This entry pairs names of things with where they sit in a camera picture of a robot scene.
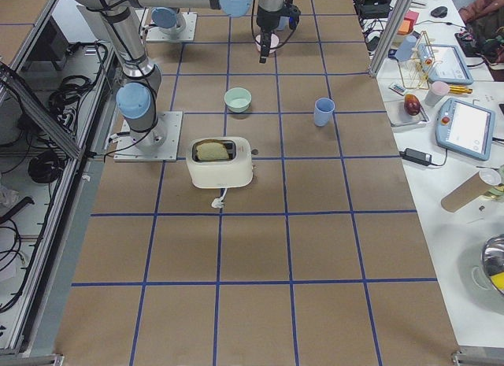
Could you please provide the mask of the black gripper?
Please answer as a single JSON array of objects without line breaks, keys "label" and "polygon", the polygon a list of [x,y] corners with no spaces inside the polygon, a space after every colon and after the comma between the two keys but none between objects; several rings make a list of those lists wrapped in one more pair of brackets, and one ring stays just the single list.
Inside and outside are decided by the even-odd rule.
[{"label": "black gripper", "polygon": [[[297,29],[300,15],[301,11],[296,5],[292,4],[287,7],[288,26],[291,31],[295,31]],[[259,63],[265,64],[267,58],[269,57],[269,52],[271,49],[272,32],[261,30],[259,44],[260,44]]]}]

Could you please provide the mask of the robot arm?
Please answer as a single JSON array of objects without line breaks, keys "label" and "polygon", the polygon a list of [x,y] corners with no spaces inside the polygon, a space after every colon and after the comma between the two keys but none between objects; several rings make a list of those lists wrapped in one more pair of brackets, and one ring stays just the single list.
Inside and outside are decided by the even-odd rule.
[{"label": "robot arm", "polygon": [[125,136],[117,148],[102,155],[119,161],[174,161],[178,154],[183,114],[157,108],[161,70],[147,55],[136,14],[146,8],[195,8],[223,10],[230,14],[227,0],[75,0],[96,13],[118,56],[123,83],[116,105],[124,118]]},{"label": "robot arm", "polygon": [[230,17],[242,17],[251,14],[253,25],[259,28],[259,62],[264,64],[272,46],[272,35],[279,27],[280,21],[287,18],[289,28],[295,31],[300,10],[293,0],[139,0],[145,7],[152,7],[154,23],[164,29],[176,29],[183,26],[178,12],[181,8],[220,10]]}]

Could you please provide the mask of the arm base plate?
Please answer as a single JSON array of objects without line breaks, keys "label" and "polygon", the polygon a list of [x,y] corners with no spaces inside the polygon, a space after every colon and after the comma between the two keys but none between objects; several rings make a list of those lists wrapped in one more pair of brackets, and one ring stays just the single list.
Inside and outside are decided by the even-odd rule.
[{"label": "arm base plate", "polygon": [[176,161],[182,121],[181,111],[158,112],[157,125],[146,138],[133,131],[118,139],[120,150],[113,154],[113,159],[115,162]]},{"label": "arm base plate", "polygon": [[145,28],[148,43],[189,43],[195,38],[197,13],[179,12],[168,16],[168,21],[158,23],[152,19]]}]

